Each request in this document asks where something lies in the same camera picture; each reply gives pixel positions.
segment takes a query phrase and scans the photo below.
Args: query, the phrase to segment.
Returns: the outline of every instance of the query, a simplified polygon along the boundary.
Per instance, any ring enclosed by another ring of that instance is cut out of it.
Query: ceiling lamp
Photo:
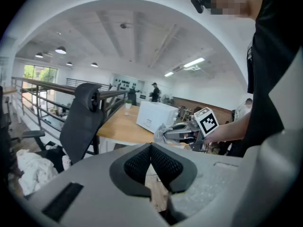
[[[197,59],[197,60],[195,60],[195,61],[192,61],[192,62],[190,62],[190,63],[184,65],[184,67],[187,68],[187,67],[196,65],[196,64],[198,64],[198,63],[200,63],[200,62],[203,62],[203,61],[205,61],[205,59],[201,57],[201,58],[199,58],[199,59]]]
[[[35,57],[38,57],[38,58],[43,58],[43,55],[41,52],[39,52],[37,55],[35,55]]]
[[[169,77],[169,76],[171,76],[172,74],[174,74],[173,72],[169,72],[169,73],[167,73],[166,75],[164,75],[165,77]]]
[[[58,47],[55,51],[59,54],[66,54],[66,49],[63,46]]]

